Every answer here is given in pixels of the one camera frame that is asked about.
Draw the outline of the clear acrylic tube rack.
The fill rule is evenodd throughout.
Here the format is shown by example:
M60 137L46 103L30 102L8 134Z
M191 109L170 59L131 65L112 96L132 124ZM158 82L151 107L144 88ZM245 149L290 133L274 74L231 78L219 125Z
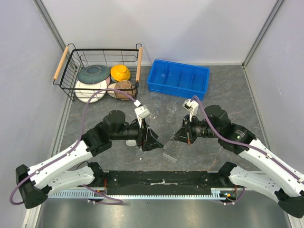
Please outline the clear acrylic tube rack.
M163 147L163 156L172 162L177 162L177 159L183 149L183 145L184 143L179 141L167 142Z

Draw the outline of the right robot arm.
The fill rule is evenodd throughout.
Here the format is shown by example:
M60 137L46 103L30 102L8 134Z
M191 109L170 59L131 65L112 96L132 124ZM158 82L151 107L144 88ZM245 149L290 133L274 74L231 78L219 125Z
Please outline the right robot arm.
M181 128L172 136L173 141L193 144L197 138L216 138L220 146L251 162L264 172L263 176L226 162L218 171L218 183L250 188L272 200L289 215L304 216L304 175L272 153L247 128L229 120L219 105L204 109L203 120L196 116L199 104L187 100L183 107L189 111Z

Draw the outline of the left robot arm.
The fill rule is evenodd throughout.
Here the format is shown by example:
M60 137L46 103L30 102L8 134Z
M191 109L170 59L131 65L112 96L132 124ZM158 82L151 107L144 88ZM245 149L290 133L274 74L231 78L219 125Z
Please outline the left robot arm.
M115 140L134 141L135 146L144 152L163 148L158 135L144 119L148 114L144 111L127 123L124 112L112 110L67 149L37 165L17 167L16 184L21 204L32 209L61 190L83 185L86 188L105 185L105 173L97 162L90 162L74 171L71 168L110 149Z

